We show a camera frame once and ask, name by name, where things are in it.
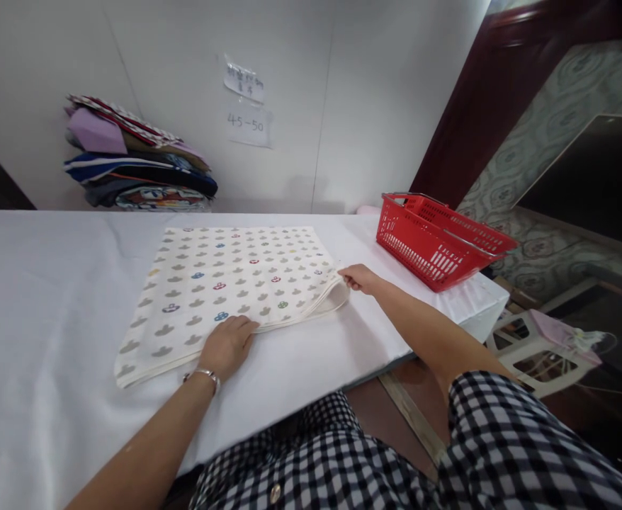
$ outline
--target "hand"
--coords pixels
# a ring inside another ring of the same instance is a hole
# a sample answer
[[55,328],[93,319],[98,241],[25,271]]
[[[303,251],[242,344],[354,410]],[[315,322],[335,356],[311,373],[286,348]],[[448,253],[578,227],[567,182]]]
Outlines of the hand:
[[375,286],[382,280],[363,264],[354,264],[337,272],[344,277],[347,287],[362,290],[366,295],[372,295],[375,292]]
[[212,370],[225,383],[240,368],[252,345],[252,332],[259,327],[244,315],[231,316],[207,338],[198,368]]

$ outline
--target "purple fabric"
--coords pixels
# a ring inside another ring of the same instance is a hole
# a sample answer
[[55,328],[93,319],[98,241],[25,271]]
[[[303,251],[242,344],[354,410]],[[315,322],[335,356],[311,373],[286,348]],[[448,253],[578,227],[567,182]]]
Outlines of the purple fabric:
[[87,152],[127,154],[120,127],[92,113],[87,108],[78,108],[72,114],[68,128]]

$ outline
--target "silver bracelet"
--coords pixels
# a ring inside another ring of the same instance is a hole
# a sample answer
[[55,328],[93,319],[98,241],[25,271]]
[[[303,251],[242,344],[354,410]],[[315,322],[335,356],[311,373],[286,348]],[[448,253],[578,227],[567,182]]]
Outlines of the silver bracelet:
[[221,388],[221,381],[219,380],[219,378],[217,377],[217,375],[214,373],[213,370],[207,370],[206,368],[196,368],[192,373],[188,372],[188,373],[183,374],[183,381],[186,382],[194,373],[198,373],[198,372],[207,375],[211,380],[214,381],[213,396],[216,397],[217,393],[219,392],[219,388]]

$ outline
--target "red basket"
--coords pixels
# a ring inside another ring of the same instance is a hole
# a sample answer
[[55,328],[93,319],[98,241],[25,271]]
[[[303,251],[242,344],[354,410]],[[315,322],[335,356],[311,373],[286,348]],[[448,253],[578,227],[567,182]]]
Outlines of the red basket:
[[434,292],[460,283],[519,245],[421,193],[382,197],[377,242]]

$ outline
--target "white table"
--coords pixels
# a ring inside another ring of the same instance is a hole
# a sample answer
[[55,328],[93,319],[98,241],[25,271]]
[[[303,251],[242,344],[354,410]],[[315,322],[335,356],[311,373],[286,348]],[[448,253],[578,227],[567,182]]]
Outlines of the white table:
[[[377,216],[0,211],[0,509],[62,508],[179,385],[120,390],[113,361],[165,227],[311,225],[482,341],[507,293],[481,275],[434,294],[375,242]],[[374,299],[259,335],[181,472],[410,353]]]

